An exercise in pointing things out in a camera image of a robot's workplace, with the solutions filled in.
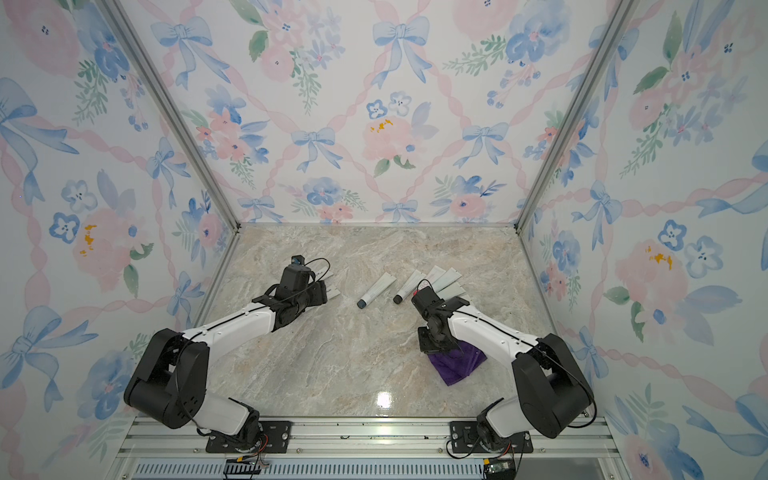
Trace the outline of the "purple cloth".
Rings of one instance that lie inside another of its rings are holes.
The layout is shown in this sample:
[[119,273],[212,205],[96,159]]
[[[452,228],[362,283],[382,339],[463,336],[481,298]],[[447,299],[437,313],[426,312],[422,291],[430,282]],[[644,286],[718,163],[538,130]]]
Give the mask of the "purple cloth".
[[460,341],[456,349],[428,354],[428,359],[443,382],[452,386],[469,377],[487,356],[474,345]]

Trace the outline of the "white toothpaste tube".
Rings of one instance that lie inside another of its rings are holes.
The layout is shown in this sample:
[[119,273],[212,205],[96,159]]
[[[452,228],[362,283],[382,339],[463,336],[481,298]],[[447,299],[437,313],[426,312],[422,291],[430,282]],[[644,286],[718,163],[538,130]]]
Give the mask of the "white toothpaste tube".
[[432,283],[433,289],[435,292],[440,292],[455,283],[461,276],[460,272],[450,268]]

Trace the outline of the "white tube black cap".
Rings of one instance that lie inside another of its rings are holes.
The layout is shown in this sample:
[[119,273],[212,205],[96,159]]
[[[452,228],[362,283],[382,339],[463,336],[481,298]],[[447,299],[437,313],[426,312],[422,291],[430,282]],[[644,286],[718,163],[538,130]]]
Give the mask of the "white tube black cap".
[[401,304],[409,295],[411,295],[417,288],[419,282],[424,278],[424,273],[420,270],[414,270],[405,283],[400,287],[397,293],[393,297],[393,302],[397,305]]

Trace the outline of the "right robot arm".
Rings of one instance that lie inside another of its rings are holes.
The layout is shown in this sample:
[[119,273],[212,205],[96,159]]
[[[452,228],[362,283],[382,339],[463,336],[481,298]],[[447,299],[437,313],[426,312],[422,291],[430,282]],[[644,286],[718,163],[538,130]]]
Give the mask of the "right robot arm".
[[511,369],[515,395],[490,404],[476,418],[478,436],[490,450],[505,448],[524,432],[554,439],[596,405],[588,381],[559,336],[520,332],[464,298],[440,298],[430,285],[416,290],[411,302],[426,322],[418,329],[423,353],[448,353],[466,342]]

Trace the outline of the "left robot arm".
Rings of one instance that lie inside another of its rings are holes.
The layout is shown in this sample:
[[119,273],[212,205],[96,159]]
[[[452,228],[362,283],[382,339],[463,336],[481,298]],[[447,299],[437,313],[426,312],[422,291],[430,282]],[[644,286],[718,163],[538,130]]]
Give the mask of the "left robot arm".
[[210,368],[243,344],[287,327],[307,309],[327,302],[324,276],[302,256],[294,256],[279,283],[234,313],[185,331],[156,332],[123,400],[169,429],[192,423],[201,435],[214,435],[241,451],[251,450],[265,437],[260,414],[241,401],[209,394]]

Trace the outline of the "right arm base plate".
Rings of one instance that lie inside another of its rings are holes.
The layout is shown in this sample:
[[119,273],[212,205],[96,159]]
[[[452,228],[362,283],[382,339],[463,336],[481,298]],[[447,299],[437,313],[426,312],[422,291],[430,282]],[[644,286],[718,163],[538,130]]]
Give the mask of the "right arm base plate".
[[532,453],[533,444],[528,432],[519,432],[502,438],[489,427],[478,425],[476,420],[454,420],[449,425],[449,447],[453,454]]

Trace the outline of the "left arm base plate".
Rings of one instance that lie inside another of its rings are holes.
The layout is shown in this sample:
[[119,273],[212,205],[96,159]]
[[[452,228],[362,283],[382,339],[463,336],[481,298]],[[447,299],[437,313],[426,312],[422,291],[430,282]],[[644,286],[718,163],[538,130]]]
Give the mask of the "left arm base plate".
[[288,450],[293,423],[288,420],[259,420],[237,435],[209,436],[205,451],[210,454],[284,454]]

